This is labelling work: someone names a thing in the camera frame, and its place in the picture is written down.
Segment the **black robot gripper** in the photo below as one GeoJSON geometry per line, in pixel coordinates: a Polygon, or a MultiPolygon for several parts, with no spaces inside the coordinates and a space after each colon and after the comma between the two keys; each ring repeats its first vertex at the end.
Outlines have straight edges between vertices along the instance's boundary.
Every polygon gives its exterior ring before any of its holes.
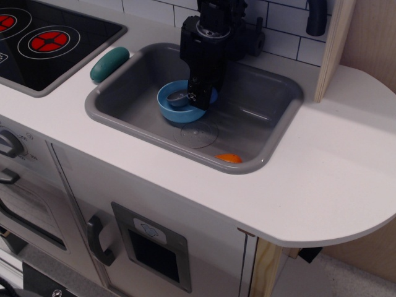
{"type": "Polygon", "coordinates": [[[208,110],[213,88],[220,93],[227,60],[244,56],[245,1],[198,1],[199,15],[182,25],[180,58],[189,66],[189,104],[208,110]]]}

